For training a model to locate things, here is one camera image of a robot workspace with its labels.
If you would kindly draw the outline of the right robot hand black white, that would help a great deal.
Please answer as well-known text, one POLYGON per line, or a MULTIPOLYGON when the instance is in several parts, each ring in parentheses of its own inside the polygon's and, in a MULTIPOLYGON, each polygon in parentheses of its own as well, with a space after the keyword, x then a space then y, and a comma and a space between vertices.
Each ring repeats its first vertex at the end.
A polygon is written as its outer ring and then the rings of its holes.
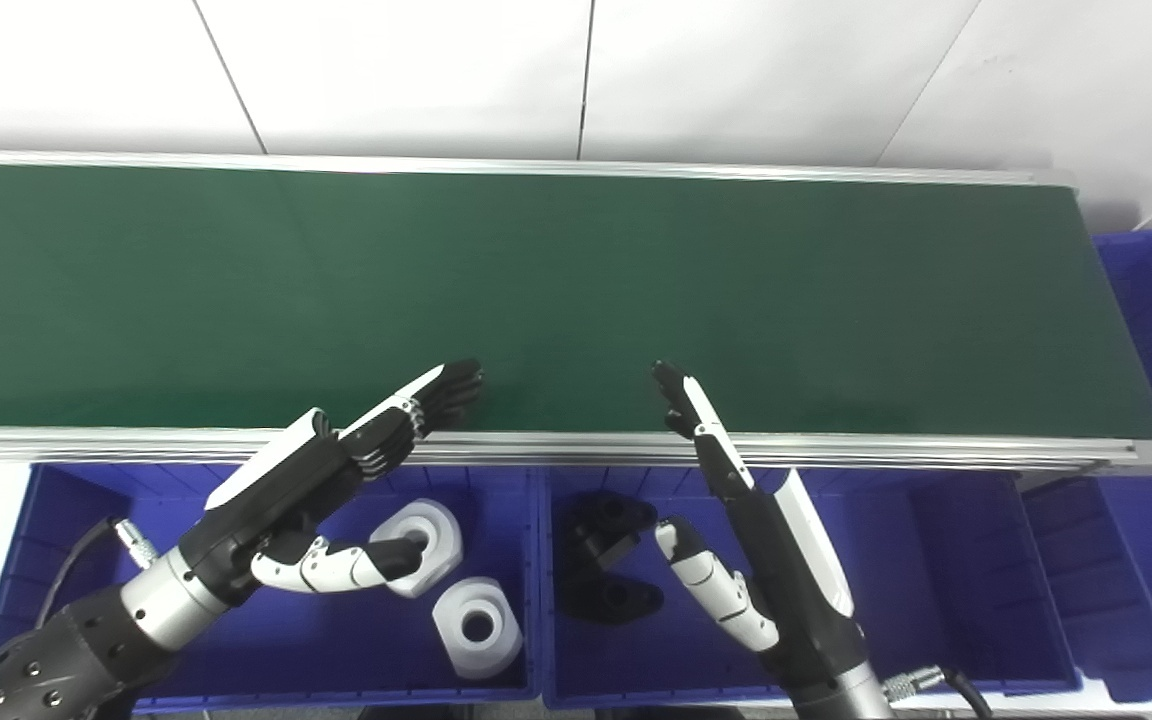
POLYGON ((799 470, 788 469, 772 491, 760 487, 698 379, 667 361, 652 365, 652 377, 666 400, 667 427, 692 445, 710 497, 749 564, 748 571, 733 569, 690 520, 670 515, 654 529, 669 569, 794 700, 841 692, 867 665, 867 643, 799 470))

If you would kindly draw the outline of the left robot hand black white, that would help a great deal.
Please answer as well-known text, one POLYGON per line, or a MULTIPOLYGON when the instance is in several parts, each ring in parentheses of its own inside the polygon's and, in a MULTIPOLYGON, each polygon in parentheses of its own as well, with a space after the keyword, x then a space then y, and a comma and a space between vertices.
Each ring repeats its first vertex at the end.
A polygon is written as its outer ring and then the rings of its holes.
POLYGON ((482 363, 468 357, 420 374, 346 429, 311 407, 207 497, 204 515, 177 543, 188 571, 223 605, 247 602, 259 588, 257 553, 273 551, 283 562, 291 551, 305 555, 317 525, 401 467, 431 433, 458 423, 482 387, 482 363), (291 541, 291 551, 280 541, 291 541))

